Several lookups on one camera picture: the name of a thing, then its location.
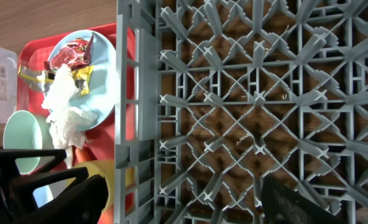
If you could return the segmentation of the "grey dishwasher rack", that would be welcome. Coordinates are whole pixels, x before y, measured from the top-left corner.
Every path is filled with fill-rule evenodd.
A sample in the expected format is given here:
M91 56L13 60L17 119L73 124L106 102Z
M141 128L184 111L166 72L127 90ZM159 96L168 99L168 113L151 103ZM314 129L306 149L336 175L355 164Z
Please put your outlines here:
M118 1L115 223L368 223L368 1Z

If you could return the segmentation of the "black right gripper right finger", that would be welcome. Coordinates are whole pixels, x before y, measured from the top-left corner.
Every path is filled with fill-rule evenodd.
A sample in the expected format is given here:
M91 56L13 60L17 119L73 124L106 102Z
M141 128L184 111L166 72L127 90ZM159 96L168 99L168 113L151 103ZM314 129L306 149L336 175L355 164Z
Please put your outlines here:
M267 223L340 224L343 222L271 175L264 178L261 202Z

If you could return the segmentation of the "orange carrot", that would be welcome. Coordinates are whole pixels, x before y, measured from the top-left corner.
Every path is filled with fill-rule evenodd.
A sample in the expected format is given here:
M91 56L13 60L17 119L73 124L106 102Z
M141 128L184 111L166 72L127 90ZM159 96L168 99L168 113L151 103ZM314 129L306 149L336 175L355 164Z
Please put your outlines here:
M95 161L96 157L93 154L93 152L90 150L90 148L76 148L75 149L75 156L78 161L78 163L81 162L88 162L88 161Z

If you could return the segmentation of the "light blue bowl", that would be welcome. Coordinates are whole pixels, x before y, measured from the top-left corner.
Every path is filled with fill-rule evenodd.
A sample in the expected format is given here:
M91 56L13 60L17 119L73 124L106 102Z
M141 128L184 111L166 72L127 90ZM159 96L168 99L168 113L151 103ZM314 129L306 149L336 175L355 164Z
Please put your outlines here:
M59 181L35 189L32 195L34 196L37 206L40 208L58 197L64 191L65 187L66 182Z

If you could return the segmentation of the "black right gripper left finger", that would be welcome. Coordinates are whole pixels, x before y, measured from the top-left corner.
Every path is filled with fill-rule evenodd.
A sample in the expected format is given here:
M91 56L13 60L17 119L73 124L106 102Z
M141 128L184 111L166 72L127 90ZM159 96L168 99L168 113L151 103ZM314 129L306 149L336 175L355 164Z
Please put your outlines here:
M63 149L0 150L0 223L97 223L108 199L104 177L55 170Z

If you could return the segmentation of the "clear plastic bin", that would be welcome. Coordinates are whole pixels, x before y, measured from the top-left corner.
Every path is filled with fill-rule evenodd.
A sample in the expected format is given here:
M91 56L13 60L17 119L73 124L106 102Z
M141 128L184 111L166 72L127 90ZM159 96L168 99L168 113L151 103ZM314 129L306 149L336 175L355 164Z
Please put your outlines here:
M0 47L0 123L17 108L17 54Z

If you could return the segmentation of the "red serving tray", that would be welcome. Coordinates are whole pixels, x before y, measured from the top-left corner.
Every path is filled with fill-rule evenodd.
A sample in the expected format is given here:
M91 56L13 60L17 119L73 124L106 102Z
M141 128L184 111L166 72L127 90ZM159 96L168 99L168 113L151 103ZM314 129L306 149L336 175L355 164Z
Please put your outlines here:
M108 24L90 28L90 30L103 34L114 46L116 44L116 24ZM43 70L44 61L52 53L53 48L68 33L54 35L43 39L28 42L19 55L19 62L33 70ZM130 59L136 57L136 37L130 29L127 30L127 56ZM134 69L127 68L127 95L134 93ZM43 94L31 90L29 86L19 78L18 81L18 110L28 110L31 113L46 117L49 112L41 107ZM134 124L134 105L128 105L126 112L126 139L133 140L135 136ZM110 115L97 127L87 130L87 137L90 143L85 144L84 148L90 148L96 160L114 159L114 116ZM113 223L113 208L107 209L100 216L98 223Z

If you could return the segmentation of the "white napkin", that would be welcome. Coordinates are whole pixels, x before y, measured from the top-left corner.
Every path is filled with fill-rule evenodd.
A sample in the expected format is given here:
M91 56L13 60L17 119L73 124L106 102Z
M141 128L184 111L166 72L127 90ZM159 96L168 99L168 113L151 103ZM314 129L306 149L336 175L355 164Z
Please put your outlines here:
M98 117L94 112L70 104L78 92L71 68L63 64L42 103L42 108L50 111L46 122L50 124L49 132L56 149L82 148L87 137L78 127L91 125Z

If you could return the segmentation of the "green bowl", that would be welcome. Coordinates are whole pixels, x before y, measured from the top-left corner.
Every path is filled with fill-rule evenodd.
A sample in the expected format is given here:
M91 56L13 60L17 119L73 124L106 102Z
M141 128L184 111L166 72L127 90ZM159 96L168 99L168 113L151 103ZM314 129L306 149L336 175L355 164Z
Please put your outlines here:
M26 110L16 111L6 123L3 148L14 150L54 149L49 129L50 124L46 122L45 117ZM30 174L51 160L51 156L27 157L16 159L15 163L20 174Z

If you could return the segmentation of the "white plastic spoon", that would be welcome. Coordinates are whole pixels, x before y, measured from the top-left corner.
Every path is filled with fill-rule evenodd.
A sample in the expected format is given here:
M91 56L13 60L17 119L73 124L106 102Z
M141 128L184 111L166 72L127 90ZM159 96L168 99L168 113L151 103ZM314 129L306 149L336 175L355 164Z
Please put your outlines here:
M73 167L73 149L71 146L68 146L65 149L66 158L64 159L64 162L67 166L67 169L71 169Z

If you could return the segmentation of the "clear silver wrapper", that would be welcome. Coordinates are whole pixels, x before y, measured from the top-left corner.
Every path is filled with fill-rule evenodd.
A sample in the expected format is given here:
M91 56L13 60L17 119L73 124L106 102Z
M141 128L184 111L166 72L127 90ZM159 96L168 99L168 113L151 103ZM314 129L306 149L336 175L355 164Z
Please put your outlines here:
M31 70L24 65L19 65L18 76L29 85L30 89L41 93L48 92L53 83L47 70Z

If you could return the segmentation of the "yellow cup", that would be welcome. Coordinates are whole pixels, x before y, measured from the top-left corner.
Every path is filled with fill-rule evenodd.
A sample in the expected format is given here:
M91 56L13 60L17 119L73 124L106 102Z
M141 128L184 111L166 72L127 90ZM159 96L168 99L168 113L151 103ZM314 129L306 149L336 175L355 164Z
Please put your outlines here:
M73 166L73 168L85 167L88 170L89 177L93 175L100 175L105 178L108 187L108 199L105 208L102 212L107 209L112 209L114 205L114 160L103 159L95 161L80 162ZM133 187L135 184L134 168L126 169L125 174L125 188ZM130 212L134 208L134 193L131 192L126 195L125 198L125 211Z

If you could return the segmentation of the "yellow snack wrapper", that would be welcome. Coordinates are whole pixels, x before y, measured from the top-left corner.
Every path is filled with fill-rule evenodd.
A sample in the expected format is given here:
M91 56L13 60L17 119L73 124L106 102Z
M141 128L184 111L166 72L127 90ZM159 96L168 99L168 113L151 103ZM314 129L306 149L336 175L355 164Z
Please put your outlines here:
M77 97L82 97L90 92L90 79L91 74L94 70L94 65L80 68L78 70L72 71L73 80L75 81L75 86L78 89L76 95Z

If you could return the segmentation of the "light blue plate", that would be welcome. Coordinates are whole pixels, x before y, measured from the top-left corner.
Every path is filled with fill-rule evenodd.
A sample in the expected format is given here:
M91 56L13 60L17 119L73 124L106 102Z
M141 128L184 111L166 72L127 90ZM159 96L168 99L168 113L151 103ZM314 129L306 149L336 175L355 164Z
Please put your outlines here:
M94 70L90 78L90 93L70 100L72 106L97 115L97 119L91 124L78 127L80 131L87 131L101 124L114 109L114 96L119 84L116 75L116 49L103 34L93 30L79 30L60 40L49 57L56 56L64 44L75 38L93 39L91 65L94 66Z

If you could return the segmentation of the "red snack wrapper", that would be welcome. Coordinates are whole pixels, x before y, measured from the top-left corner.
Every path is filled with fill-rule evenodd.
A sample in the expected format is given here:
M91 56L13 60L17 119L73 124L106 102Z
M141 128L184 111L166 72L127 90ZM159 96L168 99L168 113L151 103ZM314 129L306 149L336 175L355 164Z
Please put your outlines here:
M70 67L71 70L88 66L91 63L93 39L92 35L90 40L75 38L63 44L56 56L44 62L45 69L55 73L63 64Z

